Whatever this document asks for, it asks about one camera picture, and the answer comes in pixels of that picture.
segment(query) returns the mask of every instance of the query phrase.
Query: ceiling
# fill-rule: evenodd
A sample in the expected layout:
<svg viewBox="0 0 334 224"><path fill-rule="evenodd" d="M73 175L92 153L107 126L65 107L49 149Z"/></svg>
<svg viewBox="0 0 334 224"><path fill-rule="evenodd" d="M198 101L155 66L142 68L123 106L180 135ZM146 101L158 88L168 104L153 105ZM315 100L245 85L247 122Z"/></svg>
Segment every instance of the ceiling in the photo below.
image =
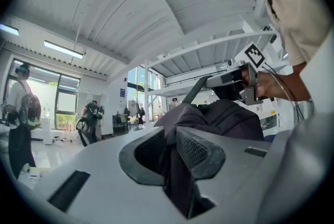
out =
<svg viewBox="0 0 334 224"><path fill-rule="evenodd" d="M18 28L20 36L0 35L22 49L114 78L146 58L155 62L161 54L243 33L238 14L253 15L256 5L257 0L13 0L2 23ZM84 56L48 49L44 40ZM197 51L196 68L224 61L213 60L213 49L207 50Z"/></svg>

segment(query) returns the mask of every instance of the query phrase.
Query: backpack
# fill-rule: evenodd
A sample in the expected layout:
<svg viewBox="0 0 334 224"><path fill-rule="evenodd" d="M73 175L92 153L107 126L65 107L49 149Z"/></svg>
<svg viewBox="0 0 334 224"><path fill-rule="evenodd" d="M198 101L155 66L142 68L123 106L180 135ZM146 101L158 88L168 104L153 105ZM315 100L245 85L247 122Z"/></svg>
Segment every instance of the backpack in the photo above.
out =
<svg viewBox="0 0 334 224"><path fill-rule="evenodd" d="M193 217L203 208L197 205L196 209L193 209L195 181L177 149L176 128L178 126L192 127L237 139L264 140L258 115L239 106L231 99L223 98L209 105L191 104L205 82L206 79L201 78L183 102L166 113L154 125L164 126L166 147L160 156L159 164L159 174L165 179L163 189L185 217Z"/></svg>
<svg viewBox="0 0 334 224"><path fill-rule="evenodd" d="M38 97L28 93L23 83L19 81L26 95L22 98L19 112L20 124L33 130L41 126L41 103Z"/></svg>

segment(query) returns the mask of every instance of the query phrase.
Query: railing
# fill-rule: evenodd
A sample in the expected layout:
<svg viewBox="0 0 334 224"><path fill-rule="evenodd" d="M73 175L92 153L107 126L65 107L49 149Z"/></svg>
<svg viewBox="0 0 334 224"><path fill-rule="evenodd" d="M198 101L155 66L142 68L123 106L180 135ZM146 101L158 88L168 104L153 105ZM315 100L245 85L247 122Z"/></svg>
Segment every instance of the railing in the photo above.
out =
<svg viewBox="0 0 334 224"><path fill-rule="evenodd" d="M214 73L205 74L205 75L201 75L201 76L191 77L191 78L188 78L188 79L184 79L184 80L180 80L180 81L176 81L176 82L167 84L166 87L170 87L170 86L177 85L177 84L182 84L182 83L189 82L189 81L194 81L194 80L200 79L200 78L202 78L204 76L215 76L217 74L221 74L221 73L226 72L226 71L227 70L222 70L222 71L219 71L219 72L214 72Z"/></svg>

